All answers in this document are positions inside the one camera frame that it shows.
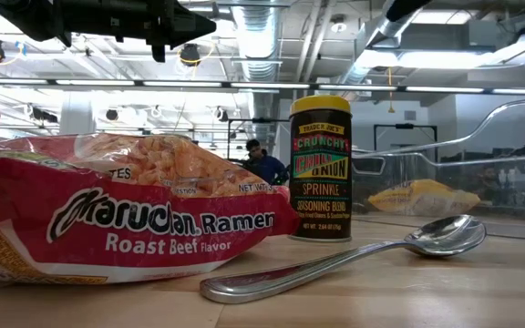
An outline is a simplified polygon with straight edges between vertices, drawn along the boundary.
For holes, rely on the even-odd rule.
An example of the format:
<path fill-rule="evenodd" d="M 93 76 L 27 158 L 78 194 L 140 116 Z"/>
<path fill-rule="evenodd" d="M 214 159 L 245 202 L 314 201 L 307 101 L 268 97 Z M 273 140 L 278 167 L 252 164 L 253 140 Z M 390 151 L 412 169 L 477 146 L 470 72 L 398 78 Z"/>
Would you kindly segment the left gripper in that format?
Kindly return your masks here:
<path fill-rule="evenodd" d="M 190 5 L 174 0 L 116 0 L 116 40 L 122 43 L 126 37 L 143 39 L 151 48 L 152 58 L 165 62 L 165 46 L 168 32 L 175 21 L 183 25 L 197 26 L 193 30 L 173 32 L 173 45 L 179 46 L 216 31 L 216 25 L 204 25 L 217 13 L 214 3 Z"/>

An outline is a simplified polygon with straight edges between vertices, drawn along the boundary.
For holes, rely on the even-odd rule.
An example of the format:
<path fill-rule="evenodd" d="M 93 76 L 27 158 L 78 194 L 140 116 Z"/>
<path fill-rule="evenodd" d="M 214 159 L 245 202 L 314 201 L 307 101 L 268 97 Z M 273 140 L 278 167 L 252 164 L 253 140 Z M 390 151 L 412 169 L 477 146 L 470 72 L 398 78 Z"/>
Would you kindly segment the yellow lid seasoning jar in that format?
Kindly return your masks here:
<path fill-rule="evenodd" d="M 351 239 L 351 119 L 349 102 L 339 96 L 302 97 L 291 105 L 289 188 L 300 219 L 296 239 Z"/>

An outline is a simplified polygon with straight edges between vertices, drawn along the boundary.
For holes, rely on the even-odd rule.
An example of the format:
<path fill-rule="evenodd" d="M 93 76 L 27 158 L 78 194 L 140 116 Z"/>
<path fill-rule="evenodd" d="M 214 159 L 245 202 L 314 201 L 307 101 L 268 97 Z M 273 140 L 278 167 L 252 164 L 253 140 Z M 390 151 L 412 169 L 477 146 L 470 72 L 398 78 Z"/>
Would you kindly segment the long ceiling light strip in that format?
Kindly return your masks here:
<path fill-rule="evenodd" d="M 229 82 L 196 80 L 127 80 L 127 79 L 44 79 L 0 77 L 0 86 L 89 87 L 106 89 L 164 88 L 164 89 L 245 89 L 249 92 L 266 90 L 311 90 L 335 92 L 388 92 L 432 94 L 481 94 L 496 96 L 525 96 L 525 88 L 505 87 L 430 87 L 388 85 L 341 85 L 317 83 Z"/>

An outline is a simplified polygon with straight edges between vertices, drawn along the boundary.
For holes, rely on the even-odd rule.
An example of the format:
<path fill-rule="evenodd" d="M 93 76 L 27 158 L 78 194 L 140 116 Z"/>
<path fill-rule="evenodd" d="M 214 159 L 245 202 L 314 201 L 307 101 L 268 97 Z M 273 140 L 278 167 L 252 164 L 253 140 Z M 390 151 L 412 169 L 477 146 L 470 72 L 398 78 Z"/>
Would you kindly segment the person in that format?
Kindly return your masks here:
<path fill-rule="evenodd" d="M 288 179 L 288 169 L 277 158 L 268 154 L 257 139 L 246 143 L 248 159 L 243 165 L 251 173 L 271 185 L 283 185 Z"/>

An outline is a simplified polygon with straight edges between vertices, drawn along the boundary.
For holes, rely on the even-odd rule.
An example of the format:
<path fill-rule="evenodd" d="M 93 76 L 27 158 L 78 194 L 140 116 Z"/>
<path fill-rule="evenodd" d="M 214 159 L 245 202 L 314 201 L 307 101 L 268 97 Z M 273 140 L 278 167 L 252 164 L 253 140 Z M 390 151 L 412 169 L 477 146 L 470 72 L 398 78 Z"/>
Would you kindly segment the roast beef ramen packet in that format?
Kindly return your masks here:
<path fill-rule="evenodd" d="M 0 281 L 210 272 L 299 220 L 284 190 L 177 135 L 0 142 Z"/>

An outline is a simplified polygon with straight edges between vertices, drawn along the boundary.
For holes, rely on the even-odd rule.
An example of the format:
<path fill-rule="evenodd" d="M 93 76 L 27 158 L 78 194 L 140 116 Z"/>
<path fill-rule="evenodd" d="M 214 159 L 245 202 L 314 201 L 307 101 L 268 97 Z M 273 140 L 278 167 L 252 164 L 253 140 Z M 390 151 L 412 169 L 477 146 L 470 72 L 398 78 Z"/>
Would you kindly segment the yellow noodle packet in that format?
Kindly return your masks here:
<path fill-rule="evenodd" d="M 406 181 L 367 200 L 386 213 L 424 217 L 464 214 L 480 203 L 477 194 L 454 190 L 433 179 Z"/>

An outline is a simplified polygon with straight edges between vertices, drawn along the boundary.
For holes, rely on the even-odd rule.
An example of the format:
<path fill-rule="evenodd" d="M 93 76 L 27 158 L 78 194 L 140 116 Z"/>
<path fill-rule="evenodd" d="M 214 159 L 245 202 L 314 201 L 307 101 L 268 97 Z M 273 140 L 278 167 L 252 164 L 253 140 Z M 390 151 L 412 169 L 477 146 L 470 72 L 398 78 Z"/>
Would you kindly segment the shiny silver spoon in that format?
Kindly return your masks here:
<path fill-rule="evenodd" d="M 405 249 L 424 257 L 444 258 L 478 247 L 486 235 L 485 225 L 471 215 L 447 217 L 421 226 L 401 241 L 368 244 L 269 271 L 209 278 L 201 281 L 200 294 L 210 301 L 224 304 L 258 301 L 290 291 L 382 251 Z"/>

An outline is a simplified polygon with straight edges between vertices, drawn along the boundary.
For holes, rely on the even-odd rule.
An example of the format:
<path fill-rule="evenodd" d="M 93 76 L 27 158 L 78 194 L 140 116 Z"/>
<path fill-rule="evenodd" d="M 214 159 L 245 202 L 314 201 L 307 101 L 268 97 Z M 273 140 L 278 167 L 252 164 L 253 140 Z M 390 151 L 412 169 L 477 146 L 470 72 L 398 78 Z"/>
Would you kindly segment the clear plastic container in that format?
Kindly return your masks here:
<path fill-rule="evenodd" d="M 489 234 L 525 239 L 525 98 L 479 109 L 469 105 L 440 116 L 429 142 L 376 146 L 353 152 L 353 213 L 358 220 L 416 226 L 444 217 L 378 210 L 370 196 L 415 179 L 433 179 L 477 194 L 464 214 Z"/>

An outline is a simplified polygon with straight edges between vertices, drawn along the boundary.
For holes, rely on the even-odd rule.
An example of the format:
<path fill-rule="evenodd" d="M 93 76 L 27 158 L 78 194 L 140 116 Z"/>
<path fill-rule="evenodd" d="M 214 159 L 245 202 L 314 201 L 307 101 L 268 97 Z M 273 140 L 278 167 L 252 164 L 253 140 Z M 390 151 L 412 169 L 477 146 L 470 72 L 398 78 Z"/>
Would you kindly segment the large ribbed silver duct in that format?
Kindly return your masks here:
<path fill-rule="evenodd" d="M 236 40 L 242 62 L 243 79 L 252 83 L 272 83 L 278 78 L 277 59 L 280 32 L 280 9 L 270 5 L 274 0 L 245 0 L 252 5 L 232 8 Z M 248 98 L 251 118 L 271 118 L 275 106 L 276 90 L 257 89 Z M 253 137 L 266 139 L 272 128 L 267 124 L 252 123 Z"/>

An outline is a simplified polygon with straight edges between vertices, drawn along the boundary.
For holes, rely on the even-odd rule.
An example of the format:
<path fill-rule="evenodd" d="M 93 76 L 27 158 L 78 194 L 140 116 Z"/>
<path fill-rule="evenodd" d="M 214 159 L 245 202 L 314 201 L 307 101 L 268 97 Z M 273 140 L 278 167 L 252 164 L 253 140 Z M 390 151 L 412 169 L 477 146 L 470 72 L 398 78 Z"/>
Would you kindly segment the slim silver duct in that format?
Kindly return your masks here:
<path fill-rule="evenodd" d="M 355 40 L 355 60 L 339 77 L 338 84 L 360 84 L 373 67 L 385 67 L 384 61 L 391 58 L 387 53 L 394 54 L 400 48 L 402 34 L 424 8 L 397 22 L 390 22 L 383 13 L 386 1 L 381 15 L 362 24 Z"/>

